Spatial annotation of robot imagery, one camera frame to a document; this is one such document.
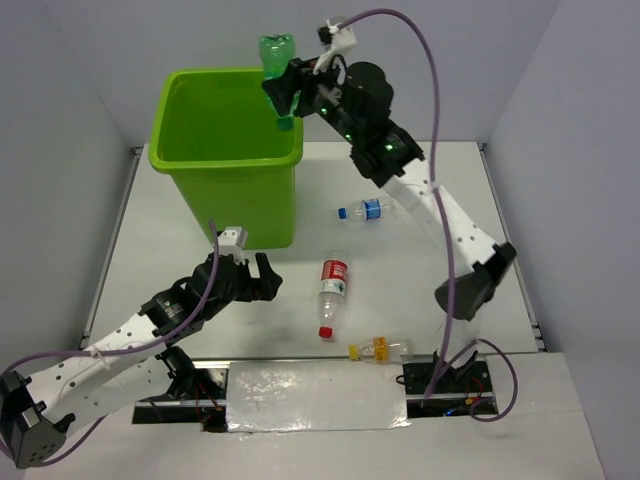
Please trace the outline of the green plastic bottle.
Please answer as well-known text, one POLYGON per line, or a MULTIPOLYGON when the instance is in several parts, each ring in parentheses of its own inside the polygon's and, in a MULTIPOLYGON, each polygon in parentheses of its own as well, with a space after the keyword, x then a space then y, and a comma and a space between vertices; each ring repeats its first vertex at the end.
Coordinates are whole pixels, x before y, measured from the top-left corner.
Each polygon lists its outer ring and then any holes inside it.
MULTIPOLYGON (((288 63, 296 56, 296 43, 292 34, 262 36, 259 41, 259 55, 263 67, 263 81, 279 78, 286 70, 288 63)), ((291 131, 294 128, 293 112, 298 106, 300 91, 296 91, 292 104, 286 115, 276 109, 272 97, 265 93, 269 107, 276 114, 276 125, 280 131, 291 131)))

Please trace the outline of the clear bottle red label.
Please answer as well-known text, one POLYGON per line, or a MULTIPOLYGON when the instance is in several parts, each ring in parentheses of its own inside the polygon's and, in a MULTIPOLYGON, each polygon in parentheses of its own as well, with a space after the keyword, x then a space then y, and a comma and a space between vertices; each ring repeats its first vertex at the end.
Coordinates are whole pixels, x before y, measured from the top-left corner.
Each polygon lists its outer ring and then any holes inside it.
POLYGON ((331 340, 343 310, 348 286, 348 265, 334 256, 323 263, 317 296, 318 335, 331 340))

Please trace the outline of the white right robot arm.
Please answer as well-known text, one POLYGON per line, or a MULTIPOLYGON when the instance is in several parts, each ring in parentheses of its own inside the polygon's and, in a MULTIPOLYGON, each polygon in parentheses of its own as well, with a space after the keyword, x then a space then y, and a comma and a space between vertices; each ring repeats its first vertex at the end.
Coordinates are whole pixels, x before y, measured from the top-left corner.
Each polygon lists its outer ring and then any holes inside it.
POLYGON ((493 299, 515 260, 515 248, 483 232, 437 183, 435 154, 423 152, 390 118, 394 91, 379 66, 347 65, 336 55, 325 67, 316 58, 293 58, 264 70, 262 88, 279 116, 322 118, 350 144, 360 175, 442 245, 448 277, 434 296, 446 319, 426 392, 434 393, 437 385, 457 391, 468 381, 477 355, 474 318, 493 299))

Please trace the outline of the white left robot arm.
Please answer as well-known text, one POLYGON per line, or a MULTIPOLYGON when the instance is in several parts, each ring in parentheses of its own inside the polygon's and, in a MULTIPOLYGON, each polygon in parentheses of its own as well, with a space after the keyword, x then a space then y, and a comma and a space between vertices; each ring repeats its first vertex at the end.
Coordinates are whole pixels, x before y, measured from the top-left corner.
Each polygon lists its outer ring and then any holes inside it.
POLYGON ((49 466, 69 455, 66 441, 92 432, 108 415, 141 400, 207 400, 219 409, 224 388, 179 347, 233 302, 273 300, 282 284, 264 253, 258 277, 246 260, 210 254, 193 273, 143 304, 125 324, 87 347, 54 353, 56 364, 1 376, 1 449, 16 468, 49 466))

